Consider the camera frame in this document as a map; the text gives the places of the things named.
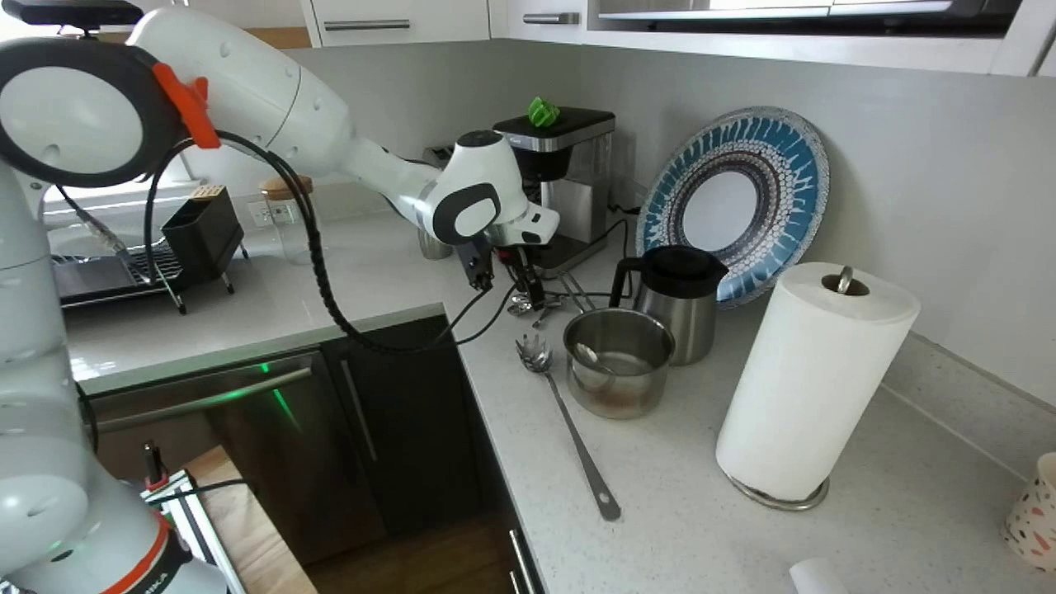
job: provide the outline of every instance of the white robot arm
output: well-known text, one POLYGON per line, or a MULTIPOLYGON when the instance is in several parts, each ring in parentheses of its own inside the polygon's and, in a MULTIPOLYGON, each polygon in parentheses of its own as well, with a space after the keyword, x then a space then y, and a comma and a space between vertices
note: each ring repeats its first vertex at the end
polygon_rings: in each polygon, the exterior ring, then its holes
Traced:
POLYGON ((346 170, 438 241, 482 232, 494 247, 548 245, 557 215, 521 191, 514 151, 492 132, 464 136, 445 170, 410 164, 355 136, 346 103, 267 43, 195 11, 148 14, 128 45, 169 63, 178 80, 207 80, 207 115, 301 170, 346 170))
POLYGON ((152 59, 178 80, 207 80, 219 127, 301 170, 366 181, 438 241, 532 247, 557 232, 557 215, 521 195, 518 161, 499 136, 459 143, 445 170, 398 161, 355 136, 350 107, 317 74, 190 11, 148 14, 128 45, 0 45, 0 576, 31 590, 223 590, 89 456, 45 238, 12 170, 115 186, 157 161, 178 126, 139 74, 152 59))

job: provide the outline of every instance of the metal bowl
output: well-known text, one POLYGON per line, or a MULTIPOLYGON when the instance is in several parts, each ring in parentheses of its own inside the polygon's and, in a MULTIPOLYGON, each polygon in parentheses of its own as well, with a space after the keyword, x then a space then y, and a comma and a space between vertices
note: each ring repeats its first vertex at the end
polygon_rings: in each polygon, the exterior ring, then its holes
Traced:
POLYGON ((640 311, 586 311, 564 326, 573 396, 596 414, 646 414, 674 356, 670 330, 640 311))

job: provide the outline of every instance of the espresso machine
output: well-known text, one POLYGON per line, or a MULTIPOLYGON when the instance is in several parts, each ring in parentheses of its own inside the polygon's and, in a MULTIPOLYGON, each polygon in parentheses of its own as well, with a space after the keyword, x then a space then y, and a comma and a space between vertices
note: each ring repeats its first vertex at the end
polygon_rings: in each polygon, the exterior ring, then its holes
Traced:
POLYGON ((543 127, 529 115, 494 121, 518 155, 526 195, 560 215, 553 241, 532 254, 540 278, 560 278, 603 247, 613 200, 613 127, 613 112, 593 107, 560 107, 543 127))

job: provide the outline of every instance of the plate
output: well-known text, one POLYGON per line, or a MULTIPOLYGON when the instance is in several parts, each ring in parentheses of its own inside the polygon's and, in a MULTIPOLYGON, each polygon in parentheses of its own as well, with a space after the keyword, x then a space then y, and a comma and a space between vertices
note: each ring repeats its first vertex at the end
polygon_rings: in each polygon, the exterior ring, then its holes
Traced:
POLYGON ((738 107, 697 132, 662 167, 637 222, 637 254, 693 245, 729 275, 719 311, 764 293, 813 245, 828 200, 823 136, 785 107, 738 107))

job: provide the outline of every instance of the white countertop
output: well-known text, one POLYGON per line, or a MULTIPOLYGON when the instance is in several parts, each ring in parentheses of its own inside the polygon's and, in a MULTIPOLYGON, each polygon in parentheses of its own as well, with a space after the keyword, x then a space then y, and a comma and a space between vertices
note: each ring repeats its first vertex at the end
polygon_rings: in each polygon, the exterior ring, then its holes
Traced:
MULTIPOLYGON (((471 293, 459 264, 418 258, 417 233, 379 212, 322 227, 331 275, 361 330, 438 313, 471 293)), ((86 392, 152 381, 219 364, 267 356, 335 336, 310 267, 247 241, 233 264, 239 293, 202 288, 190 313, 164 301, 68 315, 68 356, 86 392)), ((499 288, 464 315, 459 336, 492 315, 499 288)), ((610 264, 584 264, 586 288, 606 288, 610 264)), ((526 523, 540 579, 553 594, 790 594, 790 563, 825 557, 850 594, 1033 594, 1056 576, 1008 550, 1004 514, 1020 496, 1013 476, 882 392, 861 419, 828 497, 805 514, 745 500, 715 469, 713 437, 736 387, 745 332, 723 315, 715 351, 665 379, 643 419, 596 419, 568 404, 613 496, 619 521, 593 512, 573 445, 543 379, 526 373, 511 338, 529 321, 503 313, 463 358, 526 523)))

